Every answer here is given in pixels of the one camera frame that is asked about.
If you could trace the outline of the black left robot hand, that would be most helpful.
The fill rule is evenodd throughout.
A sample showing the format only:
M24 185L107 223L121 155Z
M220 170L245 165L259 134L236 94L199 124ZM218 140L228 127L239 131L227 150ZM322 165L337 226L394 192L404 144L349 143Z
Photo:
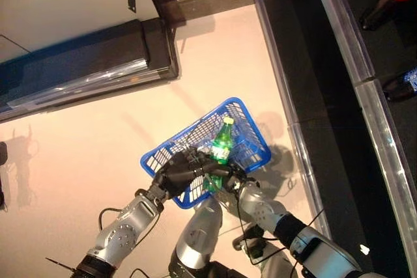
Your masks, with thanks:
M175 153L156 172L149 192L166 201L181 195L200 176L227 177L230 172L230 166L219 164L202 151L188 149Z

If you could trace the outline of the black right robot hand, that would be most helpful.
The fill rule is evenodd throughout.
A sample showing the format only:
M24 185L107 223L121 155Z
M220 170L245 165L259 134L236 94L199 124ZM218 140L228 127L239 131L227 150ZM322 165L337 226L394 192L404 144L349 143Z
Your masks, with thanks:
M256 181L253 177L249 177L241 166L232 163L229 165L228 176L223 179L222 187L227 192L237 195L244 184L248 182L259 186L258 181Z

